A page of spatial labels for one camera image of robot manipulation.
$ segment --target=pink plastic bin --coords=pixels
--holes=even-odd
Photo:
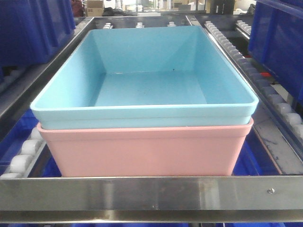
[[[246,125],[44,130],[65,177],[231,175]]]

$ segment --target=light blue plastic bin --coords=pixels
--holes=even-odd
[[[44,129],[247,124],[258,98],[200,27],[91,30],[31,104]]]

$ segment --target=cardboard box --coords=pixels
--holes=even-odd
[[[187,5],[189,3],[189,1],[188,0],[173,0],[172,1],[173,8],[177,8],[178,3],[181,3],[181,5]]]
[[[103,1],[88,0],[86,2],[86,16],[87,17],[101,17],[103,14]]]

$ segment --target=roller conveyor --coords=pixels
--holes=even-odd
[[[235,25],[242,17],[226,17]],[[220,45],[219,39],[204,26],[216,24],[211,16],[109,17],[86,18],[77,25],[73,40],[49,64],[31,67],[0,97],[1,138],[19,119],[29,103],[91,29],[102,29],[111,23],[113,29],[135,27],[203,26],[260,98],[253,118],[254,128],[242,149],[240,158],[254,163],[268,159],[271,174],[279,176],[228,177],[40,177],[50,164],[47,146],[27,171],[37,178],[0,179],[0,222],[63,223],[63,222],[287,222],[303,221],[303,172],[300,159],[301,139],[289,123],[255,83],[250,73]],[[237,34],[218,27],[229,39]],[[240,164],[234,175],[242,175]],[[39,198],[34,203],[32,198]]]

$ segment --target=white roller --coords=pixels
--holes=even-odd
[[[293,128],[295,133],[303,139],[303,125],[294,125]]]
[[[218,30],[218,31],[215,31],[215,32],[214,32],[214,35],[215,35],[215,36],[217,36],[217,35],[222,35],[222,32],[220,32],[219,30]]]
[[[216,26],[213,26],[209,29],[211,32],[213,32],[214,30],[218,30]]]
[[[233,57],[236,59],[236,61],[238,61],[239,59],[244,59],[243,55],[240,53],[235,54]]]
[[[250,78],[252,78],[253,81],[258,81],[260,79],[263,79],[263,76],[260,73],[253,73],[250,74]]]
[[[259,73],[258,70],[256,70],[256,68],[248,68],[246,69],[248,74],[256,74]]]
[[[291,113],[292,111],[292,107],[288,103],[278,103],[276,108],[281,114]]]
[[[231,50],[231,51],[229,52],[229,54],[230,54],[231,56],[234,56],[235,54],[240,54],[240,53],[239,53],[238,50]]]
[[[245,23],[244,23],[244,24],[241,24],[240,26],[241,26],[241,28],[243,28],[243,29],[244,29],[245,27],[247,27],[247,26],[248,26],[248,24],[245,24]]]
[[[286,113],[284,114],[284,117],[285,120],[292,126],[302,123],[301,116],[297,113]]]
[[[269,97],[269,95],[277,94],[276,90],[272,86],[263,87],[261,90],[267,97]]]
[[[22,177],[21,174],[16,174],[16,173],[7,173],[7,174],[2,174],[0,178],[20,178]]]
[[[219,41],[227,40],[226,37],[225,37],[224,35],[217,35],[216,37],[217,37],[217,39],[218,39]]]
[[[34,127],[32,132],[30,133],[30,139],[32,140],[43,140],[39,130],[37,127]]]
[[[16,155],[10,163],[10,171],[12,173],[23,174],[32,161],[31,155]]]
[[[227,49],[227,51],[229,52],[229,51],[234,51],[234,50],[236,50],[237,48],[236,48],[235,46],[228,46],[226,49]]]
[[[279,94],[269,95],[268,98],[269,98],[270,102],[274,105],[284,102],[284,99]]]
[[[237,60],[237,63],[246,63],[247,62],[247,60],[245,59],[245,58],[238,58]]]
[[[257,80],[257,85],[259,88],[263,88],[263,87],[269,87],[270,83],[267,79],[258,79]]]
[[[220,43],[222,43],[222,45],[229,43],[228,39],[222,39],[220,40]]]
[[[239,23],[238,23],[239,26],[245,25],[245,24],[246,24],[245,22],[239,22]]]
[[[41,146],[42,141],[41,140],[26,140],[22,144],[21,148],[21,155],[32,155],[34,156],[35,153],[39,150],[39,147]]]
[[[223,46],[224,46],[225,48],[227,48],[227,47],[229,47],[229,46],[232,46],[232,44],[231,44],[231,42],[228,42],[228,43],[224,43]]]

